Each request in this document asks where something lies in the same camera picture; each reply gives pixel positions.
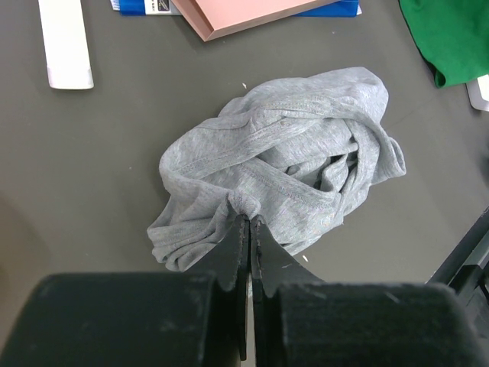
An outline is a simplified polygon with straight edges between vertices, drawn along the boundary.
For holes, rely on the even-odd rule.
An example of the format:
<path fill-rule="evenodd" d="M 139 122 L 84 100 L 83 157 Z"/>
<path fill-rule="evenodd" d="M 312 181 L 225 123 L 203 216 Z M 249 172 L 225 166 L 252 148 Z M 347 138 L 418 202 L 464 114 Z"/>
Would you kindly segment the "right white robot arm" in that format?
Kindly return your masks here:
<path fill-rule="evenodd" d="M 478 297 L 488 305 L 488 208 L 428 280 L 450 287 L 464 305 Z"/>

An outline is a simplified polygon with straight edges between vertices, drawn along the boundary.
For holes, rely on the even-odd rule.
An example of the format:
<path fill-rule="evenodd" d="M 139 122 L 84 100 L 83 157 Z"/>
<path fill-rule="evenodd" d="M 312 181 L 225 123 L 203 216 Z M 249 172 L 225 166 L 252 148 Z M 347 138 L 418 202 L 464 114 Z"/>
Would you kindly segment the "grey tank top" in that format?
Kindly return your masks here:
<path fill-rule="evenodd" d="M 159 172 L 170 198 L 148 227 L 153 256 L 185 271 L 238 214 L 264 218 L 291 255 L 317 242 L 406 173 L 382 127 L 389 95 L 363 67 L 271 80 L 178 138 Z"/>

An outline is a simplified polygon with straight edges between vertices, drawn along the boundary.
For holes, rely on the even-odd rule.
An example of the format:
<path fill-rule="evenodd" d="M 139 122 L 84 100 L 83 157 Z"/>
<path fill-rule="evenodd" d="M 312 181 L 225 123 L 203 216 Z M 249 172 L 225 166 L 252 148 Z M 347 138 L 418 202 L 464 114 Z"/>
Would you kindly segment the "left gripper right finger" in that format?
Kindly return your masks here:
<path fill-rule="evenodd" d="M 275 240 L 263 216 L 251 220 L 250 230 L 255 362 L 287 363 L 290 298 L 300 286 L 324 281 Z"/>

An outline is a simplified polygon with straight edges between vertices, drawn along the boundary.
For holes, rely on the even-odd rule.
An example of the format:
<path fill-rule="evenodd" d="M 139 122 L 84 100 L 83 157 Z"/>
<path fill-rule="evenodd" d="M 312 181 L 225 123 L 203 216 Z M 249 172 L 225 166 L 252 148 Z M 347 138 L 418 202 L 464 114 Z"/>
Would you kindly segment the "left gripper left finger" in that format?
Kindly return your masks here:
<path fill-rule="evenodd" d="M 184 361 L 246 358 L 248 259 L 249 221 L 237 216 L 224 239 L 185 273 Z"/>

